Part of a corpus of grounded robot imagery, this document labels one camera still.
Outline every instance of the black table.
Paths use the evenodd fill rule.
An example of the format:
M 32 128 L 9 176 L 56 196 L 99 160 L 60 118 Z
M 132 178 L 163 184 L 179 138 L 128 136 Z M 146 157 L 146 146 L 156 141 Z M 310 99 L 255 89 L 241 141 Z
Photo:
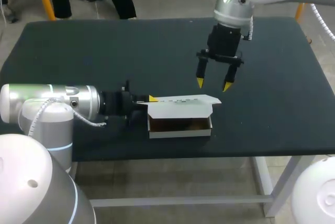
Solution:
M 252 42 L 239 48 L 245 64 L 225 93 L 227 65 L 209 62 L 201 90 L 195 77 L 196 52 L 206 48 L 214 24 L 210 18 L 30 23 L 0 84 L 117 90 L 130 79 L 138 94 L 207 94 L 222 101 L 214 108 L 211 139 L 148 139 L 143 115 L 128 129 L 120 118 L 105 129 L 77 121 L 74 161 L 334 153 L 334 94 L 296 21 L 255 19 Z M 13 132 L 20 132 L 16 125 L 0 124 L 0 134 Z

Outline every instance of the box flap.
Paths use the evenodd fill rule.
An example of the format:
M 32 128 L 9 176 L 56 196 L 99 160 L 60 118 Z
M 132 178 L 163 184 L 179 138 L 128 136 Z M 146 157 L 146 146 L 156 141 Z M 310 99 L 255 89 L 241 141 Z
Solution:
M 220 104 L 208 95 L 156 97 L 158 102 L 148 105 L 150 117 L 158 118 L 208 118 L 213 113 L 212 104 Z

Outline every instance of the floor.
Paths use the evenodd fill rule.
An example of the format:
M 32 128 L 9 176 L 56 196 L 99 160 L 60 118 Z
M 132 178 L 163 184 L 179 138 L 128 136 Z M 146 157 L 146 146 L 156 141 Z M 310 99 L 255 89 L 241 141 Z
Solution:
M 215 0 L 133 0 L 139 19 L 210 17 Z M 73 19 L 118 19 L 110 0 L 85 3 L 71 0 Z M 40 0 L 16 0 L 13 8 L 20 22 L 8 25 L 0 41 L 0 65 L 4 63 L 26 23 L 46 20 Z M 255 16 L 294 16 L 297 4 L 258 5 Z M 335 8 L 319 6 L 335 31 Z M 311 47 L 335 91 L 335 43 L 323 32 L 307 7 L 301 21 Z M 273 183 L 289 157 L 267 158 Z M 77 183 L 90 199 L 154 196 L 201 196 L 255 194 L 248 158 L 141 160 L 79 164 Z M 266 219 L 260 205 L 203 205 L 96 208 L 97 223 L 250 223 L 294 224 L 289 201 L 274 219 Z

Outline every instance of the cardboard box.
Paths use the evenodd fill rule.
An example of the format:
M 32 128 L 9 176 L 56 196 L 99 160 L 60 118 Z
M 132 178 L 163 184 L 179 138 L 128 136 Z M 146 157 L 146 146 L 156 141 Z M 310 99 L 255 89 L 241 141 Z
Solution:
M 210 136 L 213 104 L 221 104 L 208 95 L 156 97 L 148 105 L 149 138 Z

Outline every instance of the metal table frame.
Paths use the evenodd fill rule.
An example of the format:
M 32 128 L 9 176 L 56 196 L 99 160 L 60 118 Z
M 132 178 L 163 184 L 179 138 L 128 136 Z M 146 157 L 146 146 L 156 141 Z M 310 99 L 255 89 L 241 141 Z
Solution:
M 255 169 L 261 195 L 91 199 L 90 202 L 93 207 L 263 203 L 265 217 L 275 217 L 289 198 L 296 180 L 314 158 L 315 156 L 291 157 L 273 187 L 265 157 L 252 157 L 252 166 Z M 77 162 L 74 162 L 69 173 L 73 179 L 76 169 Z

